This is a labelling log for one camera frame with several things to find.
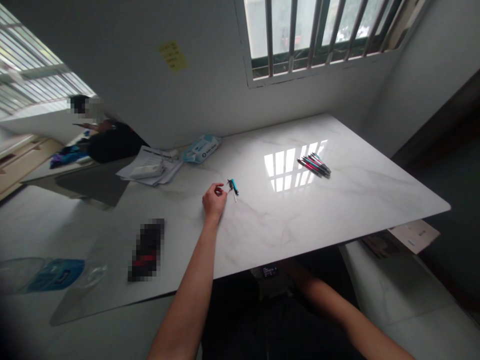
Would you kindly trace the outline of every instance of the human hand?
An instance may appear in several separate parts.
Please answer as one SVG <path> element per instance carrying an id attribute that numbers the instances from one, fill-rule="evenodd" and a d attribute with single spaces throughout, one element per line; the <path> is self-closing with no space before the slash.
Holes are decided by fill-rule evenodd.
<path id="1" fill-rule="evenodd" d="M 113 128 L 114 128 L 114 126 L 113 126 L 111 121 L 104 120 L 103 122 L 98 124 L 98 126 L 96 127 L 96 130 L 99 133 L 104 133 L 107 130 L 112 130 Z"/>
<path id="2" fill-rule="evenodd" d="M 97 126 L 88 122 L 84 122 L 82 125 L 82 128 L 84 129 L 90 129 L 90 130 L 96 130 Z"/>
<path id="3" fill-rule="evenodd" d="M 227 192 L 221 188 L 223 185 L 221 182 L 214 182 L 201 198 L 205 209 L 205 221 L 218 222 L 220 220 L 227 202 Z"/>

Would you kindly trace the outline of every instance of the blue wet wipes pack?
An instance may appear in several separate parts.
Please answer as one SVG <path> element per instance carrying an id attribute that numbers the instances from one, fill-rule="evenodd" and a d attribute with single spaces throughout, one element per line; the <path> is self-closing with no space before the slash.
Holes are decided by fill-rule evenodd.
<path id="1" fill-rule="evenodd" d="M 220 146 L 220 142 L 220 138 L 213 135 L 201 136 L 185 150 L 183 161 L 186 163 L 203 163 Z"/>

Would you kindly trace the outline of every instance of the blue plastic bag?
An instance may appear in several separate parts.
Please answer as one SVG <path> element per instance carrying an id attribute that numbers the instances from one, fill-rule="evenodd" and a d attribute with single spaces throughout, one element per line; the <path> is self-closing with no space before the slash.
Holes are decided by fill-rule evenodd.
<path id="1" fill-rule="evenodd" d="M 219 146 L 221 139 L 213 135 L 203 135 L 183 153 L 183 161 L 186 163 L 201 164 Z"/>

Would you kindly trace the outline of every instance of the stack of papers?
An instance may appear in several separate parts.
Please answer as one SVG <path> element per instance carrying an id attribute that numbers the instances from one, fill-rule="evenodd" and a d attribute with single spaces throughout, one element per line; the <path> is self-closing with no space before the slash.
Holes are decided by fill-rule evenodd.
<path id="1" fill-rule="evenodd" d="M 116 174 L 123 180 L 136 181 L 138 183 L 150 186 L 166 184 L 174 177 L 184 163 L 181 159 L 169 161 L 171 156 L 172 155 L 169 151 L 162 151 L 148 146 L 142 146 L 135 160 L 133 160 L 130 165 L 125 166 Z M 143 179 L 132 179 L 129 177 L 135 168 L 156 165 L 161 161 L 163 161 L 163 166 L 165 167 L 165 170 L 161 173 L 161 175 L 146 177 Z"/>

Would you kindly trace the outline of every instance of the phone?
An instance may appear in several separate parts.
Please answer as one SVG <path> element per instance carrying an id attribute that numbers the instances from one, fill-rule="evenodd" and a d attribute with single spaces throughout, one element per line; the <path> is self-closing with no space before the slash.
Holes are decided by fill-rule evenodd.
<path id="1" fill-rule="evenodd" d="M 277 269 L 276 266 L 273 266 L 272 264 L 267 264 L 264 267 L 261 268 L 263 271 L 263 277 L 265 279 L 269 278 L 274 278 L 279 275 L 279 270 Z"/>

